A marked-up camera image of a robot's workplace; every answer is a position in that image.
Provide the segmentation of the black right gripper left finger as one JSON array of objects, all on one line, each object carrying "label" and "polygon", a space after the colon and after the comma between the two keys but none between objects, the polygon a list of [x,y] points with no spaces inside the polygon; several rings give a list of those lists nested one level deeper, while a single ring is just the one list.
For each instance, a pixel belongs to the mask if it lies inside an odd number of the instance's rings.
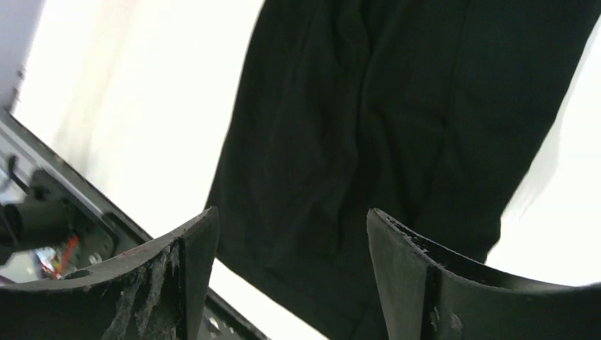
[{"label": "black right gripper left finger", "polygon": [[2,339],[197,339],[217,208],[59,280],[1,289]]}]

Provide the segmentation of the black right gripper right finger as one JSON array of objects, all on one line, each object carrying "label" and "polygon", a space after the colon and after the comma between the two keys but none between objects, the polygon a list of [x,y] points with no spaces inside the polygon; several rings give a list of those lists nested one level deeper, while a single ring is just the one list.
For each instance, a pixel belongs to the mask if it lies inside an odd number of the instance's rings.
[{"label": "black right gripper right finger", "polygon": [[390,339],[600,338],[600,285],[512,275],[423,237],[379,209],[366,219]]}]

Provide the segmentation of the black t shirt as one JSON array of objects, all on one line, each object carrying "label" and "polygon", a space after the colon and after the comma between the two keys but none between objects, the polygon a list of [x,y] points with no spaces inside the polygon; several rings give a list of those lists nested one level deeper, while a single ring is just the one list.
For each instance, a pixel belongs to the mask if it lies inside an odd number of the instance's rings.
[{"label": "black t shirt", "polygon": [[218,259],[329,339],[385,339],[366,215],[477,261],[599,1],[265,1],[207,204]]}]

